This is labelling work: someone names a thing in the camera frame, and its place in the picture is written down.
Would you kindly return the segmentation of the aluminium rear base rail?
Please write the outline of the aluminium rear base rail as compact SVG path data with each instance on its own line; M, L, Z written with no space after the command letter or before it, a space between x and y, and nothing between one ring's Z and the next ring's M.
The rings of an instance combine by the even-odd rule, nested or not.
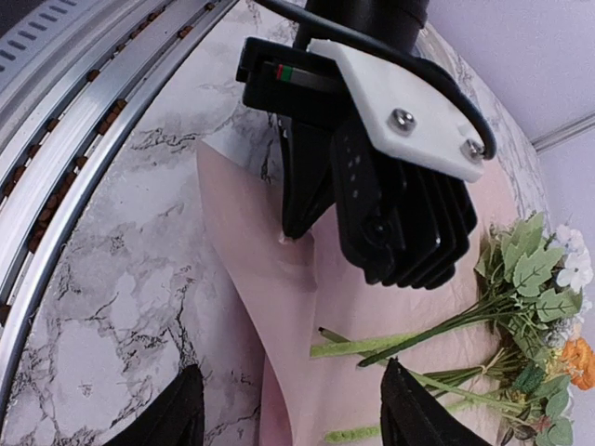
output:
M537 153L546 152L593 130L594 121L595 112L592 111L581 118L570 121L543 136L533 139L531 143Z

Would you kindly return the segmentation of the orange fake flower stem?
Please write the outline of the orange fake flower stem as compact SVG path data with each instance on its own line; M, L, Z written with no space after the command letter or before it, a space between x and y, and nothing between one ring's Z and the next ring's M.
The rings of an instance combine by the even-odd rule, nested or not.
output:
M562 351L562 361L574 386L581 390L594 388L594 351L586 339L569 340Z

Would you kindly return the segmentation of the pink wrapping paper sheet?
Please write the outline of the pink wrapping paper sheet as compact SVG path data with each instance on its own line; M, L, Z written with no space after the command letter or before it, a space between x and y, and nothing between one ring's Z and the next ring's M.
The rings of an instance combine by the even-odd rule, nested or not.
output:
M334 210L303 239L282 238L281 193L206 144L197 149L204 221L265 350L259 441L320 445L328 432L374 426L383 370L354 356L314 359L326 328L350 340L424 331L477 298L480 239L518 215L508 173L490 162L470 185L479 223L454 278L433 290L368 285L342 255Z

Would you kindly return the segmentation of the aluminium front rail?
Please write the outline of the aluminium front rail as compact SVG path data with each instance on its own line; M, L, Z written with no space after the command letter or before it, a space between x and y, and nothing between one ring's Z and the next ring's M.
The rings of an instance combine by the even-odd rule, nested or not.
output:
M1 154L1 368L18 361L60 249L112 154L228 1L132 2Z

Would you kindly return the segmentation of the white fake flower bunch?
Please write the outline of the white fake flower bunch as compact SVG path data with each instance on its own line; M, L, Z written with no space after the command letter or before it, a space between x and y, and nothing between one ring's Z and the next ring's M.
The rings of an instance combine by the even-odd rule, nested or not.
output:
M594 271L579 230L560 225L546 234L541 214L520 219L507 229L492 227L482 241L474 271L477 302L434 327L486 323L491 333L500 336L498 349L515 345L532 359L544 348L563 350L569 340L582 337L581 317L588 307L584 289L593 280ZM364 365L385 366L400 352L390 348L359 356ZM478 406L461 401L448 408L457 411ZM500 442L507 445L516 439L534 445L570 445L573 423L566 411L557 419L542 418L528 424L496 411L506 426Z

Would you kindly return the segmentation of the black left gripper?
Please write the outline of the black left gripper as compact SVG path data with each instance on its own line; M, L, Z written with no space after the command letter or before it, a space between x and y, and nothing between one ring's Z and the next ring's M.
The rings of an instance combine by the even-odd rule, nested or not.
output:
M405 53L413 52L427 7L426 1L306 3L309 12ZM336 63L306 50L314 38L324 35L309 25L298 27L291 46L248 37L236 72L245 85L245 106L284 116L282 225L293 240L302 238L335 198L341 232L360 232L379 201L373 147L359 118L344 121L352 108L350 94ZM332 141L331 133L320 129L337 126Z

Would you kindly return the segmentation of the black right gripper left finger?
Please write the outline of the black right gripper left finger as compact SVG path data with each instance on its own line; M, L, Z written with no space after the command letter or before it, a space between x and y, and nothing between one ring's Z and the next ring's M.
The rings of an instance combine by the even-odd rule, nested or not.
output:
M107 446L202 446L204 381L197 364L184 368L150 406Z

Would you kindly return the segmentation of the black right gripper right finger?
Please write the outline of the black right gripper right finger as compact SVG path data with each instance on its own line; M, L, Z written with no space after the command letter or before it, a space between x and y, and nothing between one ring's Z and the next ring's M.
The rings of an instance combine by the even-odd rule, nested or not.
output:
M471 445L460 424L395 359L383 374L380 427L383 445Z

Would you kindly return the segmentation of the peach fake flower stem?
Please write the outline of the peach fake flower stem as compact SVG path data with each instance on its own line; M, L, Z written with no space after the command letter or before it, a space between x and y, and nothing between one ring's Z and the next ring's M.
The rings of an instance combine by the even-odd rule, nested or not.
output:
M329 329L321 327L319 334L325 343L311 345L310 357L312 359L342 357L350 355L370 356L375 352L384 351L390 348L399 348L403 351L407 348L430 340L434 336L460 331L479 325L480 322L467 322L457 327L440 328L438 326L420 333L392 334L388 336L372 337L360 340L349 340Z

